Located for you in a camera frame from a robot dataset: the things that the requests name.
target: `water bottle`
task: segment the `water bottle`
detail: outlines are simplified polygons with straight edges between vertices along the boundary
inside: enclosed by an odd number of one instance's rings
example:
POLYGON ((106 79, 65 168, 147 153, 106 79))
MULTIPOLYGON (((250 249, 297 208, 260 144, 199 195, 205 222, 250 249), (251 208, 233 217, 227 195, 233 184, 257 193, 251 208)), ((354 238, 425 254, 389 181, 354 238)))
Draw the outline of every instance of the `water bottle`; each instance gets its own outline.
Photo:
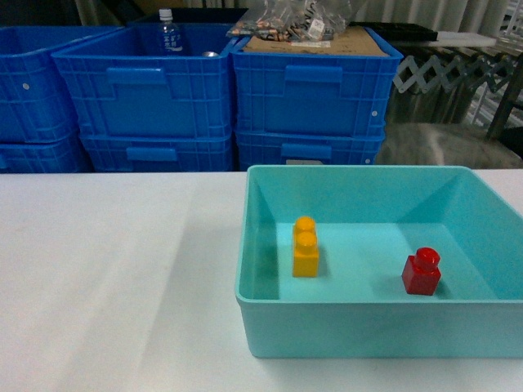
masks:
POLYGON ((172 22, 172 11, 170 8, 162 8, 159 11, 159 46, 165 56, 179 56, 183 52, 180 28, 172 22))

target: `cardboard lid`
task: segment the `cardboard lid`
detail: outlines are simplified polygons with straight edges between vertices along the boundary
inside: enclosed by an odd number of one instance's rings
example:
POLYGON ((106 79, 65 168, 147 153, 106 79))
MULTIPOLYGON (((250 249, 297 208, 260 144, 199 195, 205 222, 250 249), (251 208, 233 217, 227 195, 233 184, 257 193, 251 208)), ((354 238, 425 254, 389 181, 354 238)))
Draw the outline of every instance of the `cardboard lid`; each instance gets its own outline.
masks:
POLYGON ((348 56, 389 56, 360 26, 348 27, 333 41, 275 42, 252 37, 244 51, 348 56))

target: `table surface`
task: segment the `table surface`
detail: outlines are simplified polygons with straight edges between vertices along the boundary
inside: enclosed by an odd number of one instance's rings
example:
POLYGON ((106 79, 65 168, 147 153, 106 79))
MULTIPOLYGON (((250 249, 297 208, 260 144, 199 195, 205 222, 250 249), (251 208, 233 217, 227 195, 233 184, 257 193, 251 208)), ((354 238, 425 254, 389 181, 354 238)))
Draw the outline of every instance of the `table surface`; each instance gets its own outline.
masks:
MULTIPOLYGON (((523 213, 523 170, 478 174, 523 213)), ((0 176, 0 390, 521 390, 523 359, 254 358, 245 179, 0 176)))

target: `stacked crate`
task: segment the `stacked crate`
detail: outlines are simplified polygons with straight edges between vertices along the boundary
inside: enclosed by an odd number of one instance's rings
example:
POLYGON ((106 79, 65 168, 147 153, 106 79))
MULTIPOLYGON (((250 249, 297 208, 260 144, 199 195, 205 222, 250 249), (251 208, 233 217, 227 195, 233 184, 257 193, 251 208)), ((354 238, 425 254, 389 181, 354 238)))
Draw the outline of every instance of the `stacked crate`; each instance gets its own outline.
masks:
POLYGON ((372 164, 401 54, 367 29, 387 56, 233 50, 239 165, 372 164))
POLYGON ((161 56, 157 28, 136 24, 53 54, 95 169, 231 170, 230 25, 180 24, 181 56, 161 56))
POLYGON ((77 116, 51 53, 113 27, 0 29, 0 172, 88 172, 77 116))

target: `plastic bag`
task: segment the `plastic bag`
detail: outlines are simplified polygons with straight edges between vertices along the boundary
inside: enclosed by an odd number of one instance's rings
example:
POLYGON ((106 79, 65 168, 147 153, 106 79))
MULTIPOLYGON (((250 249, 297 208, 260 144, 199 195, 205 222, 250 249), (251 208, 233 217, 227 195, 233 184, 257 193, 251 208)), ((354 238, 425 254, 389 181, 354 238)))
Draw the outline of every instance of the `plastic bag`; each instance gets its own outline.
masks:
POLYGON ((293 22, 293 17, 290 0, 265 0, 263 5, 249 8, 227 36, 257 36, 271 41, 284 41, 284 34, 293 22))
POLYGON ((270 41, 328 41, 345 31, 349 0, 265 0, 250 8, 229 30, 229 37, 255 36, 270 41))

